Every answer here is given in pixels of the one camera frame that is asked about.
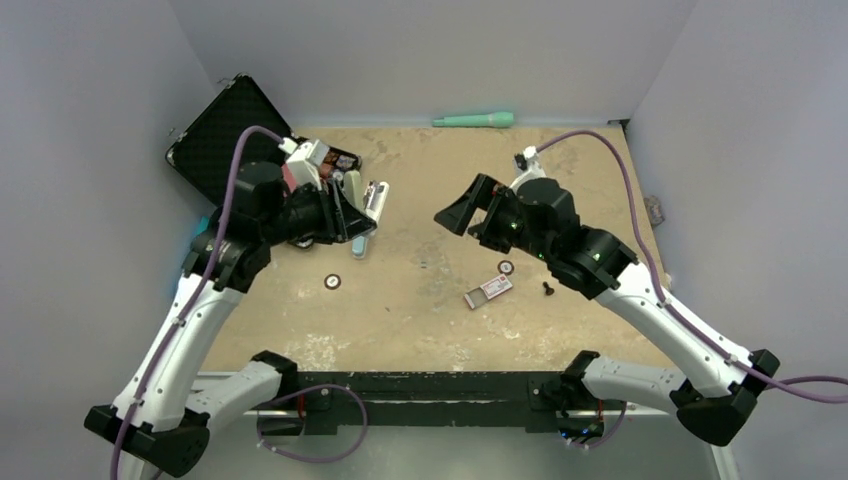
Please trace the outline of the light blue stapler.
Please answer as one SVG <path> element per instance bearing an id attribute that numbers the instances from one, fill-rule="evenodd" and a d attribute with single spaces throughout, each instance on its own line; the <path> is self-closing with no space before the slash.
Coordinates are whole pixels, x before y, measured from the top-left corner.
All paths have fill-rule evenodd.
<path id="1" fill-rule="evenodd" d="M 354 259 L 361 260 L 367 252 L 369 238 L 366 235 L 357 236 L 351 244 L 351 253 Z"/>

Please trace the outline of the green stapler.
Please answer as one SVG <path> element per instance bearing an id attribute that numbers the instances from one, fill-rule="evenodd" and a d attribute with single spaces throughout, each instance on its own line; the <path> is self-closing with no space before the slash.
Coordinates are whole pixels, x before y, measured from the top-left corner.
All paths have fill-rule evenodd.
<path id="1" fill-rule="evenodd" d="M 343 175 L 343 191 L 354 207 L 380 224 L 390 192 L 388 182 L 374 180 L 365 182 L 359 171 L 351 170 Z"/>

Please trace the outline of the red white staple box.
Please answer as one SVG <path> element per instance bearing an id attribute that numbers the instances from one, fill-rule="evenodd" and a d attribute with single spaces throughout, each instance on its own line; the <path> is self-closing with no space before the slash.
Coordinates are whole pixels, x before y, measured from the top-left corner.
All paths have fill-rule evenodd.
<path id="1" fill-rule="evenodd" d="M 466 292 L 463 300 L 471 310 L 475 310 L 512 289 L 509 277 L 500 274 Z"/>

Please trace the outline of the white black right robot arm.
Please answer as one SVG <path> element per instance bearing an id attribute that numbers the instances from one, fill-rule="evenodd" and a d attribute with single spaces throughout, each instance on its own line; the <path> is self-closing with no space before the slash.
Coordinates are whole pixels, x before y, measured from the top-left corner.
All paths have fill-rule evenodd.
<path id="1" fill-rule="evenodd" d="M 660 410 L 698 439 L 728 445 L 758 404 L 780 362 L 766 349 L 749 351 L 695 316 L 692 330 L 675 318 L 670 293 L 652 282 L 648 266 L 615 235 L 583 225 L 571 193 L 551 178 L 516 188 L 480 174 L 434 220 L 501 253 L 519 249 L 543 261 L 564 287 L 615 313 L 674 364 L 671 369 L 616 361 L 582 351 L 558 387 L 540 394 L 563 408 L 622 401 Z"/>

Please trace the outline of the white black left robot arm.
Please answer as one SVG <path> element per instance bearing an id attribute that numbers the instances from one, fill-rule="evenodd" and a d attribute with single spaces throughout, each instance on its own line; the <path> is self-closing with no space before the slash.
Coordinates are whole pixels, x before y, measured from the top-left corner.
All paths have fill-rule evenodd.
<path id="1" fill-rule="evenodd" d="M 171 307 L 137 371 L 115 399 L 92 407 L 87 430 L 113 446 L 112 479 L 175 478 L 189 473 L 211 438 L 250 409 L 305 403 L 297 364 L 262 351 L 222 383 L 193 390 L 224 323 L 259 274 L 274 245 L 302 237 L 344 243 L 378 222 L 338 182 L 310 177 L 290 189 L 280 166 L 235 166 L 222 204 L 193 240 Z"/>

